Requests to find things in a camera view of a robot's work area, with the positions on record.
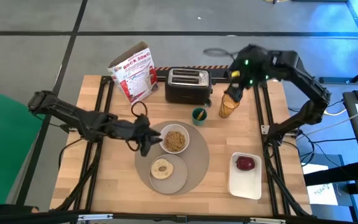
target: white rectangular dish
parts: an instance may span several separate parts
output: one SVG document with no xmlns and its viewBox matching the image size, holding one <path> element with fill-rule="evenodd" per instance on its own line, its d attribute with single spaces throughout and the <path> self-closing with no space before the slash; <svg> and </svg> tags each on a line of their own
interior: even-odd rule
<svg viewBox="0 0 358 224">
<path fill-rule="evenodd" d="M 255 168 L 248 171 L 239 170 L 236 161 L 239 156 L 253 158 Z M 229 183 L 227 190 L 237 197 L 258 200 L 262 196 L 262 160 L 259 156 L 235 152 L 231 156 L 229 165 Z"/>
</svg>

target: red apple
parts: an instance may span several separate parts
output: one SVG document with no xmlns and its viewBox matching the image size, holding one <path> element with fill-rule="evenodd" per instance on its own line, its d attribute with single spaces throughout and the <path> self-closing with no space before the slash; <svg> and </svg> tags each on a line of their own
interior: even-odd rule
<svg viewBox="0 0 358 224">
<path fill-rule="evenodd" d="M 237 164 L 237 168 L 243 171 L 248 171 L 255 168 L 255 161 L 251 157 L 239 156 L 239 158 L 236 161 L 236 164 Z"/>
</svg>

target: toaster slot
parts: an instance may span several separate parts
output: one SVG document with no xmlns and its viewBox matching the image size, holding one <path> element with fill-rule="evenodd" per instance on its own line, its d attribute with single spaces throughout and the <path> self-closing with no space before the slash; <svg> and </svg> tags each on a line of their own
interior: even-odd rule
<svg viewBox="0 0 358 224">
<path fill-rule="evenodd" d="M 199 84 L 198 78 L 172 77 L 173 83 Z"/>
<path fill-rule="evenodd" d="M 191 77 L 199 77 L 199 71 L 190 71 L 190 70 L 174 70 L 172 75 L 186 75 Z"/>
</svg>

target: gray round placemat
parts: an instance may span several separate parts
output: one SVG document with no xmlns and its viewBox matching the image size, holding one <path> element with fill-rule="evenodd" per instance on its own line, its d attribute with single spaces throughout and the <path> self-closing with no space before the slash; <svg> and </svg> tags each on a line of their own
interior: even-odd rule
<svg viewBox="0 0 358 224">
<path fill-rule="evenodd" d="M 154 161 L 157 159 L 166 159 L 168 162 L 170 162 L 173 165 L 173 172 L 168 178 L 159 180 L 154 178 L 151 174 L 151 165 L 149 172 L 150 183 L 156 190 L 163 194 L 173 194 L 178 192 L 186 184 L 187 180 L 187 168 L 185 162 L 173 154 L 161 155 L 155 158 Z"/>
<path fill-rule="evenodd" d="M 166 125 L 179 124 L 186 128 L 189 132 L 190 142 L 187 148 L 179 153 L 175 154 L 185 162 L 187 166 L 187 181 L 185 185 L 172 195 L 181 195 L 191 191 L 193 188 L 203 180 L 206 171 L 209 166 L 209 150 L 204 137 L 193 126 L 179 122 L 179 121 L 166 121 L 152 126 L 152 129 L 161 131 Z M 135 167 L 137 174 L 143 183 L 155 192 L 158 192 L 150 183 L 150 166 L 153 161 L 162 154 L 168 154 L 165 152 L 160 144 L 154 144 L 146 157 L 142 157 L 140 152 L 135 153 Z"/>
</svg>

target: bagel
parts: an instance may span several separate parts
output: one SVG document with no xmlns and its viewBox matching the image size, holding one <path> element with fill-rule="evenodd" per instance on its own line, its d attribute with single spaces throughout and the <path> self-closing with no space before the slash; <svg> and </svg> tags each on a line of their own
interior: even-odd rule
<svg viewBox="0 0 358 224">
<path fill-rule="evenodd" d="M 152 175 L 158 180 L 163 180 L 172 175 L 173 165 L 166 159 L 157 159 L 152 165 Z"/>
</svg>

